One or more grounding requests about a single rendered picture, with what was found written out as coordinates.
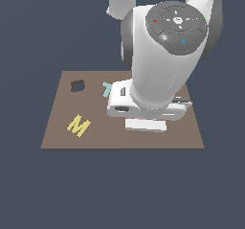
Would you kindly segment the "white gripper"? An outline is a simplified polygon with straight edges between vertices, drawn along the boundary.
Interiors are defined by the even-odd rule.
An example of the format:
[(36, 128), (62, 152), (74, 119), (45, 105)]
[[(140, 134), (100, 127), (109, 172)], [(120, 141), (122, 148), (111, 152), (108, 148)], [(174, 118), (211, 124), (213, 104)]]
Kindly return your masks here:
[(154, 132), (165, 132), (165, 120), (178, 121), (192, 106), (188, 98), (174, 97), (165, 109), (151, 109), (138, 106), (130, 95), (132, 80), (115, 81), (112, 83), (108, 97), (107, 114), (111, 117), (140, 118), (126, 119), (125, 129), (146, 129)]

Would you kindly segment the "teal letter T block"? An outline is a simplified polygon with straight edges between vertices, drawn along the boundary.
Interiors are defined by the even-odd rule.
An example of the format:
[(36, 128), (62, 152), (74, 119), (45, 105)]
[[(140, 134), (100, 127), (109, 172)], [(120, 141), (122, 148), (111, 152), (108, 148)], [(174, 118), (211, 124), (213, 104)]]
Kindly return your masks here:
[(104, 81), (101, 85), (104, 87), (104, 91), (103, 91), (102, 96), (103, 96), (104, 98), (107, 98), (108, 95), (109, 95), (109, 93), (110, 93), (110, 91), (111, 91), (112, 84), (109, 83), (109, 82), (105, 82), (105, 81)]

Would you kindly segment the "brown board with slot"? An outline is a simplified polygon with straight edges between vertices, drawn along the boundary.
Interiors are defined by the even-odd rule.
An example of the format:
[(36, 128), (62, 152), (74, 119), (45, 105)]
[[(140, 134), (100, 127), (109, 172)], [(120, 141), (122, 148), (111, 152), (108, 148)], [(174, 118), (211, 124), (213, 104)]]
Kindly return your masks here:
[[(179, 121), (168, 121), (165, 132), (126, 130), (123, 118), (107, 115), (102, 96), (104, 81), (131, 78), (129, 71), (64, 71), (41, 147), (43, 149), (202, 149), (204, 147), (192, 108)], [(66, 127), (77, 115), (91, 125), (77, 137)]]

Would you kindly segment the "yellow letter M block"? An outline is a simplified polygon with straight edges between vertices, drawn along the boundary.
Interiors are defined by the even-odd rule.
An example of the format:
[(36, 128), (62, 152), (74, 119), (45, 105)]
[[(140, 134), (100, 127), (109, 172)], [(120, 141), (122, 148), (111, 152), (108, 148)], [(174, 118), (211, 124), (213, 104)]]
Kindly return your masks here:
[(73, 121), (66, 127), (67, 130), (75, 133), (77, 137), (80, 137), (84, 131), (91, 125), (89, 120), (81, 122), (81, 116), (78, 114)]

